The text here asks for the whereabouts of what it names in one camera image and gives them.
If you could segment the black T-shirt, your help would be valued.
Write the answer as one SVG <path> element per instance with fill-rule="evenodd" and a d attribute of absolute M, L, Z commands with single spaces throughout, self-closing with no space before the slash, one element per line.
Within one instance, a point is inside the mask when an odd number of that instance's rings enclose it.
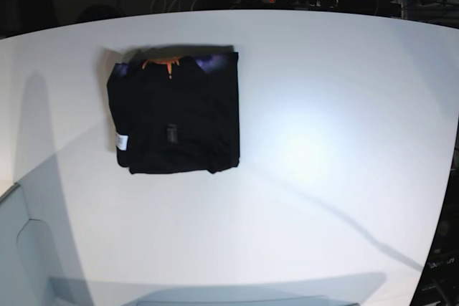
<path fill-rule="evenodd" d="M 240 162 L 239 55 L 145 52 L 106 87 L 118 165 L 130 173 L 217 173 Z"/>

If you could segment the black equipment box with lettering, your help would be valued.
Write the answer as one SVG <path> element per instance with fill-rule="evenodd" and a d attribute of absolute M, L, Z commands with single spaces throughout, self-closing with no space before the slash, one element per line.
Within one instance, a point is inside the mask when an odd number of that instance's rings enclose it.
<path fill-rule="evenodd" d="M 412 305 L 458 304 L 458 195 L 445 196 Z"/>

